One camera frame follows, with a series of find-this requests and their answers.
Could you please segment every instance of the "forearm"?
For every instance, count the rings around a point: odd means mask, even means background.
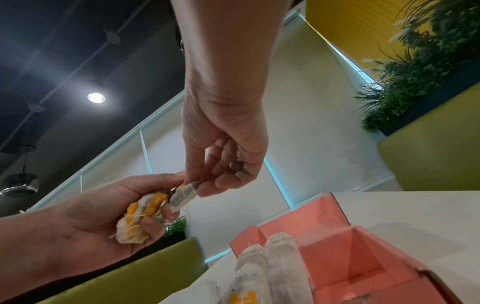
[[[59,279],[56,208],[0,219],[0,302]]]
[[[290,3],[173,0],[185,47],[187,80],[198,84],[197,78],[201,77],[200,85],[261,97],[273,47]]]

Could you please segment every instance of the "yellow wall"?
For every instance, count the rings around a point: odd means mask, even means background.
[[[363,59],[386,60],[403,55],[399,41],[389,40],[402,30],[394,24],[405,18],[402,10],[410,0],[307,0],[306,20],[362,69],[374,67]]]

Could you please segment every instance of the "right hand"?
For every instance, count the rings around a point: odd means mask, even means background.
[[[186,82],[185,181],[203,181],[199,196],[237,189],[257,178],[269,141],[261,98],[261,94],[253,99],[212,94],[200,81]]]

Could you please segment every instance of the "left hand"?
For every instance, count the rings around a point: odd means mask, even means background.
[[[110,236],[116,233],[117,222],[131,203],[144,194],[175,188],[184,178],[183,174],[132,176],[53,207],[59,224],[58,276],[73,276],[106,267],[161,238],[165,227],[152,217],[144,217],[140,222],[149,234],[142,244],[119,244]],[[172,214],[170,209],[163,208],[162,215],[175,221],[179,212]]]

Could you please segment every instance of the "paper wrapper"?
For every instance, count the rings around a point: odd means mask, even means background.
[[[172,212],[180,211],[195,198],[199,184],[199,182],[182,184],[173,191],[150,193],[144,195],[138,202],[130,204],[125,215],[116,225],[115,238],[117,241],[121,244],[143,243],[149,235],[140,226],[140,220],[144,216],[151,216],[164,225],[170,224],[162,216],[162,208],[168,205]]]

